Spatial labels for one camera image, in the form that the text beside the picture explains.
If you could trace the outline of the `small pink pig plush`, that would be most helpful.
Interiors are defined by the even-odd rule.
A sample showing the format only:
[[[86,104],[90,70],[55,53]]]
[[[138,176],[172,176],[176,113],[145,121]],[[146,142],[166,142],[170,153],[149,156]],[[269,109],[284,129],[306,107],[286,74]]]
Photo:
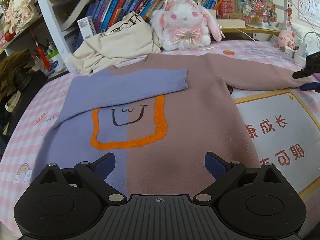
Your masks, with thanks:
[[[285,46],[295,50],[295,33],[289,30],[282,30],[278,35],[278,47],[283,48]]]

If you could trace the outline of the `olive brown garment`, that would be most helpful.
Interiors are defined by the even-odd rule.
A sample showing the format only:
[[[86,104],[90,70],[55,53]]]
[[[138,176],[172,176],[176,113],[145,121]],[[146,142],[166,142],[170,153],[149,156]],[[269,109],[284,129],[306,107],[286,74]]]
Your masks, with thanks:
[[[1,62],[1,100],[17,90],[15,76],[30,61],[29,49],[17,51]]]

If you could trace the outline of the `cream t-shirt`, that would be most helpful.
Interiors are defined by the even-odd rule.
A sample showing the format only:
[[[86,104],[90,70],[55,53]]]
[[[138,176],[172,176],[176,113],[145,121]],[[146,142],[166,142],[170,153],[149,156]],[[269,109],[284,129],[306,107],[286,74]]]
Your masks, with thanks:
[[[160,52],[159,39],[151,25],[131,12],[108,30],[84,40],[67,56],[67,61],[81,75],[88,76],[109,66]]]

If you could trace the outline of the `pink cartoon desk mat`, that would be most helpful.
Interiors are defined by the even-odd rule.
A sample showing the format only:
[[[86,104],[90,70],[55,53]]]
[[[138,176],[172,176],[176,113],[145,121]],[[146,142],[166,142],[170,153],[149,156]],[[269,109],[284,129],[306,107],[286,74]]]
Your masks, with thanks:
[[[222,53],[224,49],[232,51],[231,47],[216,44],[209,51],[176,50],[163,55],[227,56]],[[237,50],[231,58],[248,61]],[[295,65],[282,62],[272,65],[292,72],[296,69]],[[39,97],[47,102],[29,105],[1,160],[1,222],[15,235],[20,231],[14,220],[14,206],[35,178],[33,168],[44,137],[56,122],[77,76],[80,75],[65,75],[40,91]],[[274,163],[304,199],[307,217],[300,233],[305,236],[319,222],[319,94],[299,88],[263,91],[233,88],[231,97],[252,139],[259,166]],[[62,98],[49,101],[58,92]]]

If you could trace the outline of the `white pink bunny plush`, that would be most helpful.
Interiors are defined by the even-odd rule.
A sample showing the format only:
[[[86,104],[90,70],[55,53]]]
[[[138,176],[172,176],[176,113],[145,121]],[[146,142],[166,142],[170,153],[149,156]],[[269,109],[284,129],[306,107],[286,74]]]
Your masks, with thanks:
[[[206,47],[211,39],[220,42],[223,37],[216,18],[194,0],[165,0],[150,24],[166,51]]]

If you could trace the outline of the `white barcode box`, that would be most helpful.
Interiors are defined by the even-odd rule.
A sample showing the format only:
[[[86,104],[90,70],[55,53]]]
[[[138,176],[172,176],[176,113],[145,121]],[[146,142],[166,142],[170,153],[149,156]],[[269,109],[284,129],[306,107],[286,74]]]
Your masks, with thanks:
[[[78,23],[82,38],[84,40],[97,34],[91,16],[87,16],[82,19],[79,19],[77,20],[77,23]]]

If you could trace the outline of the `alphabet wall poster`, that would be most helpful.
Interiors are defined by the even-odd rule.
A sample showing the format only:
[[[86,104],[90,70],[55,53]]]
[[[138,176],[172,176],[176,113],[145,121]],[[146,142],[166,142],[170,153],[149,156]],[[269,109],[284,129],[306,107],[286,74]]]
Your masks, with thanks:
[[[298,18],[319,28],[319,0],[298,0]]]

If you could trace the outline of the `white green pen jar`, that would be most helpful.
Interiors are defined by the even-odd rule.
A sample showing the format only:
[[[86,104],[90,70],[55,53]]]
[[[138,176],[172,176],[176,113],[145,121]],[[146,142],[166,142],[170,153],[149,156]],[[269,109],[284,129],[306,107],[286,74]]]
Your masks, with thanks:
[[[48,54],[48,60],[51,64],[51,66],[53,67],[53,69],[57,72],[63,72],[65,71],[66,65],[61,57],[61,55],[59,54],[59,51],[56,49],[54,51],[52,51],[50,54]]]

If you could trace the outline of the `white wristwatch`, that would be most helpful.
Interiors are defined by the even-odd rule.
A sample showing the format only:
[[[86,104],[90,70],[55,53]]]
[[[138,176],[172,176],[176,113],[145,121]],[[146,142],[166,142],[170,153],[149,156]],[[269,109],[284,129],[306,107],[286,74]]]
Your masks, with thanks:
[[[15,107],[17,106],[21,97],[21,92],[18,90],[5,104],[5,109],[7,112],[12,113]]]

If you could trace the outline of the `mauve and lilac sweater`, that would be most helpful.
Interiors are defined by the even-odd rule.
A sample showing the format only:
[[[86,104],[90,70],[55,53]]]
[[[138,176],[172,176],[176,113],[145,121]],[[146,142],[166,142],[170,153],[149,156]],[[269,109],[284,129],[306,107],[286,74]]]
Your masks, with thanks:
[[[310,79],[219,54],[150,54],[120,68],[77,76],[44,137],[33,177],[49,163],[70,168],[111,152],[107,182],[126,194],[197,194],[210,185],[207,152],[258,167],[231,89],[298,88]]]

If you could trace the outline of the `red tassel ornament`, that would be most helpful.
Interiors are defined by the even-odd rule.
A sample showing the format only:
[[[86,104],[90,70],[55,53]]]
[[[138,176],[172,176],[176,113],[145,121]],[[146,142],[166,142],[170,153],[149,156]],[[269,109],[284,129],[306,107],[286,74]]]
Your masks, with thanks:
[[[44,54],[43,50],[41,49],[41,47],[36,41],[35,41],[35,44],[36,44],[37,52],[44,64],[44,67],[46,68],[46,70],[50,70],[51,65],[50,65],[50,62],[47,60],[46,55]]]

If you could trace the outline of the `colourful sequin ornament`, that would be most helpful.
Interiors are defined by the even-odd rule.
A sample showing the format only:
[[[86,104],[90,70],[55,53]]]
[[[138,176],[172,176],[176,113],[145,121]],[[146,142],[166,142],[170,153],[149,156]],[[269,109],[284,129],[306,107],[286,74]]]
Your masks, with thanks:
[[[259,27],[271,26],[277,21],[273,0],[242,0],[243,20]]]

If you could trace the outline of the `white bookshelf frame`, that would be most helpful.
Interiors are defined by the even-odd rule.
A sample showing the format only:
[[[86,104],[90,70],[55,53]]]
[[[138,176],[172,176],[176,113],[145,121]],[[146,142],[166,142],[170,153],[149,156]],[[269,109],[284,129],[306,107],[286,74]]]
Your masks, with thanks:
[[[68,2],[71,0],[60,0],[60,2],[56,3],[55,5],[62,5],[65,2]],[[77,27],[70,27],[67,31],[62,31],[60,28],[60,25],[58,23],[58,19],[55,15],[53,7],[55,6],[53,3],[51,3],[49,0],[38,0],[40,10],[42,12],[42,17],[44,22],[46,23],[47,29],[60,53],[60,56],[62,58],[62,62],[65,64],[67,70],[71,73],[75,71],[75,68],[70,65],[66,57],[68,54],[73,51],[71,48],[71,43],[67,41],[66,36],[73,32],[74,29],[77,29]]]

